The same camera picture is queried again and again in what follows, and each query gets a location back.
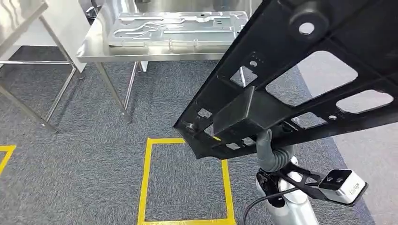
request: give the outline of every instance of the metal tray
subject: metal tray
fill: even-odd
[[[120,13],[108,36],[111,46],[229,46],[246,12]]]

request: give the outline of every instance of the yellow floor tape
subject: yellow floor tape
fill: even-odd
[[[181,144],[185,143],[182,138],[148,138],[146,141],[144,174],[141,184],[141,195],[139,198],[137,225],[236,225],[234,206],[232,202],[232,191],[230,174],[228,172],[227,160],[221,161],[222,179],[224,182],[225,203],[227,218],[224,219],[202,219],[202,220],[179,220],[179,221],[145,221],[146,197],[148,194],[149,170],[151,168],[152,145],[154,144]]]
[[[6,164],[8,160],[10,159],[14,149],[16,148],[16,145],[9,145],[9,146],[0,146],[0,151],[5,151],[6,155],[3,157],[0,163],[0,174],[3,172],[4,167],[6,167]]]

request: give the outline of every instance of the black cable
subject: black cable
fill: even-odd
[[[319,185],[319,182],[308,183],[308,184],[305,184],[305,185],[306,185],[306,186],[318,186],[318,185]],[[263,202],[263,201],[265,201],[265,200],[268,200],[268,199],[270,199],[270,198],[275,198],[275,197],[278,197],[278,196],[281,196],[281,195],[285,195],[285,194],[288,194],[288,193],[290,193],[290,192],[297,191],[297,190],[299,190],[299,189],[298,189],[297,187],[294,187],[294,188],[292,188],[292,189],[289,189],[289,190],[286,190],[286,191],[281,191],[281,192],[278,192],[278,193],[275,193],[275,194],[272,194],[272,195],[267,195],[267,196],[264,196],[264,197],[261,197],[261,198],[255,200],[255,201],[252,202],[249,206],[247,206],[245,212],[243,213],[242,224],[241,224],[241,225],[246,225],[247,214],[249,214],[249,211],[250,211],[255,205],[257,205],[258,203]]]

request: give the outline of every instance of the gray flexible hose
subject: gray flexible hose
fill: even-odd
[[[256,148],[259,166],[266,172],[274,172],[283,168],[294,156],[293,146],[271,147],[272,131],[268,129],[257,136]]]

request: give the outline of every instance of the black plastic panel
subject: black plastic panel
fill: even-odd
[[[214,116],[245,90],[230,78],[241,66],[252,70],[257,79],[250,86],[267,95],[267,103],[268,98],[276,98],[264,91],[266,85],[315,51],[332,53],[355,69],[358,77],[296,107],[279,100],[273,103],[267,113],[278,116],[264,118],[268,128],[283,125],[290,130],[275,138],[273,144],[292,145],[398,121],[397,9],[396,0],[263,1],[174,127],[197,158],[224,159],[255,153],[255,146],[245,146],[240,139],[232,141],[240,147],[233,150],[226,146],[231,140],[219,140],[204,132]],[[303,23],[312,23],[314,31],[309,35],[300,33]],[[365,90],[388,93],[394,100],[357,114],[336,107],[337,101]],[[199,116],[202,108],[212,116]],[[302,128],[291,121],[304,113],[313,113],[327,123]]]

